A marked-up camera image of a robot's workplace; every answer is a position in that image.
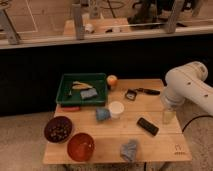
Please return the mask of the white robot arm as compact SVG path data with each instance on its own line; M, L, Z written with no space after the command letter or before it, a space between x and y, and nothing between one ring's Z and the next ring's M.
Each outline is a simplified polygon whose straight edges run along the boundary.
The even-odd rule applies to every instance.
M205 83L207 76L207 67L199 61L169 70L161 93L164 107L175 110L189 99L213 116L213 87Z

